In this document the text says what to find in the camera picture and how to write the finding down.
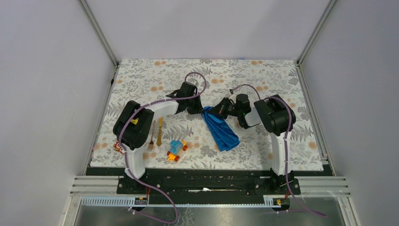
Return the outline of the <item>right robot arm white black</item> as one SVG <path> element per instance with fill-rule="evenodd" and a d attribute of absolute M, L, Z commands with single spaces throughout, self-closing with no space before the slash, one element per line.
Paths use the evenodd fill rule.
<path fill-rule="evenodd" d="M 230 98 L 223 98 L 208 112 L 222 119 L 234 116 L 244 129 L 262 124 L 270 133 L 274 156 L 271 164 L 274 178 L 270 180 L 270 188 L 276 194 L 288 189 L 288 182 L 294 180 L 289 157 L 289 139 L 296 116 L 279 95 L 257 100 L 252 107 L 247 94 L 233 94 Z"/>

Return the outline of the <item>blue cloth napkin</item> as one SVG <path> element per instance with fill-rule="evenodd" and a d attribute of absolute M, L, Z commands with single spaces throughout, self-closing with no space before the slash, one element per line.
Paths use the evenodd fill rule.
<path fill-rule="evenodd" d="M 201 114 L 218 149 L 230 151 L 240 144 L 239 137 L 233 132 L 226 121 L 218 116 L 210 114 L 213 107 L 206 106 Z"/>

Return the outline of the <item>gold fork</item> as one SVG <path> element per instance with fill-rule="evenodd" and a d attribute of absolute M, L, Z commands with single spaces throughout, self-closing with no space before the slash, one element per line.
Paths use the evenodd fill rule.
<path fill-rule="evenodd" d="M 151 139 L 148 144 L 147 151 L 152 151 L 154 149 L 154 133 L 155 133 L 155 126 L 156 126 L 156 121 L 152 122 L 152 130 L 151 130 Z"/>

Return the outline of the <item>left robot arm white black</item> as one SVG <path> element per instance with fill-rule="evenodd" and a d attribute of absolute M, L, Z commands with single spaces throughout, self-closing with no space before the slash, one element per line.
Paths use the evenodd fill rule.
<path fill-rule="evenodd" d="M 145 190 L 146 181 L 141 176 L 145 173 L 143 153 L 145 143 L 152 132 L 152 123 L 162 117 L 174 115 L 183 111 L 190 114 L 202 113 L 198 88 L 183 82 L 180 89 L 166 95 L 164 99 L 152 103 L 140 104 L 128 101 L 118 117 L 113 134 L 124 152 L 125 173 L 131 177 L 128 188 L 139 194 Z"/>

